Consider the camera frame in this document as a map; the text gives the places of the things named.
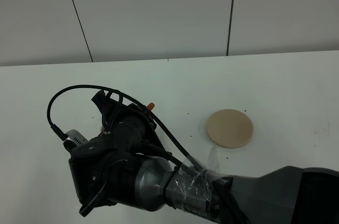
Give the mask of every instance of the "white tabletop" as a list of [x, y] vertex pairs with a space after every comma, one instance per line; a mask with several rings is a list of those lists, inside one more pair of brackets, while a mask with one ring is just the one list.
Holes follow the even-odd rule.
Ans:
[[[50, 98], [64, 87], [103, 85], [144, 104], [154, 102], [155, 114], [205, 164], [213, 145], [207, 118], [220, 109], [246, 113], [254, 123], [252, 141], [237, 149], [217, 147], [224, 174], [261, 176], [287, 165], [339, 170], [338, 65], [339, 51], [326, 51], [0, 67], [1, 223], [209, 223], [167, 206], [150, 213], [116, 205], [81, 217], [69, 153], [46, 119]], [[87, 139], [97, 136], [95, 93], [77, 89], [62, 95], [52, 108], [53, 122]]]

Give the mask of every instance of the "round wooden disk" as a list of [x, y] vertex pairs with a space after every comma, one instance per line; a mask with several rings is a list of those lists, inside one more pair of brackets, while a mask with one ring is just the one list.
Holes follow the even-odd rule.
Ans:
[[216, 144], [236, 148], [247, 144], [253, 136], [253, 124], [238, 110], [220, 110], [207, 120], [207, 134]]

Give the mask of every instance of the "black cable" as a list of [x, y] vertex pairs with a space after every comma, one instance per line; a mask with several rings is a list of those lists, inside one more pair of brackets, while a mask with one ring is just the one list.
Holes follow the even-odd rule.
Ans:
[[51, 120], [51, 107], [53, 102], [56, 100], [57, 97], [59, 97], [62, 93], [73, 90], [73, 89], [79, 89], [79, 88], [89, 88], [89, 89], [99, 89], [99, 90], [104, 90], [104, 91], [108, 91], [108, 92], [112, 92], [115, 94], [118, 94], [119, 96], [122, 96], [128, 100], [130, 100], [131, 102], [134, 102], [134, 104], [138, 105], [139, 107], [142, 108], [143, 111], [145, 111], [162, 129], [163, 131], [166, 133], [166, 135], [169, 137], [169, 139], [173, 142], [173, 144], [179, 149], [179, 151], [186, 157], [188, 158], [192, 164], [198, 169], [198, 170], [202, 170], [202, 166], [200, 164], [198, 164], [194, 158], [183, 148], [183, 146], [176, 140], [176, 138], [172, 135], [172, 133], [166, 128], [166, 126], [162, 123], [162, 121], [153, 114], [152, 111], [148, 110], [146, 108], [146, 106], [144, 106], [142, 103], [140, 103], [139, 101], [137, 101], [135, 98], [122, 93], [118, 90], [109, 88], [109, 87], [105, 87], [105, 86], [98, 86], [98, 85], [74, 85], [74, 86], [70, 86], [70, 87], [66, 87], [64, 89], [62, 89], [61, 91], [59, 91], [57, 94], [55, 94], [52, 99], [50, 100], [48, 107], [47, 107], [47, 120], [48, 123], [51, 125], [52, 130], [58, 135], [58, 137], [64, 141], [66, 140], [67, 136], [55, 125], [52, 123]]
[[107, 126], [105, 131], [110, 131], [112, 126], [113, 126], [113, 122], [115, 117], [117, 117], [117, 114], [119, 113], [119, 110], [121, 109], [122, 106], [122, 101], [123, 101], [123, 97], [122, 95], [119, 95], [119, 101], [118, 101], [118, 105], [115, 107], [114, 111], [112, 112], [108, 122], [107, 122]]
[[112, 92], [107, 93], [103, 107], [102, 107], [101, 123], [102, 123], [103, 128], [106, 128], [106, 125], [107, 125], [107, 111], [108, 111], [109, 99], [111, 95], [112, 95]]
[[111, 163], [112, 156], [110, 156], [109, 160], [106, 162], [104, 171], [103, 171], [103, 185], [97, 192], [92, 192], [91, 195], [88, 196], [86, 201], [82, 204], [82, 207], [79, 210], [79, 213], [85, 217], [87, 216], [95, 207], [96, 205], [103, 199], [106, 194], [106, 185], [109, 178], [109, 170], [114, 167], [117, 163], [124, 162], [124, 160], [118, 160], [114, 163]]
[[157, 147], [155, 145], [152, 144], [146, 144], [144, 145], [145, 147], [149, 148], [150, 150], [152, 150], [155, 154], [157, 154], [157, 156], [159, 157], [163, 157], [164, 159], [169, 160], [170, 162], [172, 162], [174, 165], [181, 167], [182, 166], [182, 162], [180, 160], [178, 160], [177, 158], [175, 158], [171, 153], [161, 149], [160, 147]]
[[219, 195], [220, 221], [222, 224], [251, 224], [230, 192], [231, 183], [222, 185], [218, 180], [215, 180], [212, 182], [212, 186]]

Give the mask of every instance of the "clear tape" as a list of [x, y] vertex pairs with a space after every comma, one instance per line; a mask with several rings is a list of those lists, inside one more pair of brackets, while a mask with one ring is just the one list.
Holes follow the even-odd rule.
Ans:
[[210, 150], [208, 168], [197, 171], [186, 159], [171, 181], [172, 203], [182, 211], [192, 213], [205, 219], [220, 222], [219, 216], [213, 215], [213, 207], [218, 200], [213, 196], [212, 182], [225, 175], [219, 174], [220, 165], [216, 146]]

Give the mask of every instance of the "white wall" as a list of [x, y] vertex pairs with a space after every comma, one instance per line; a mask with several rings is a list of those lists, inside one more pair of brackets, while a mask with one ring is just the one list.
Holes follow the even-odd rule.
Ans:
[[72, 0], [0, 0], [0, 66], [86, 61]]
[[339, 49], [339, 0], [235, 0], [230, 55]]
[[74, 0], [94, 61], [226, 54], [231, 0]]

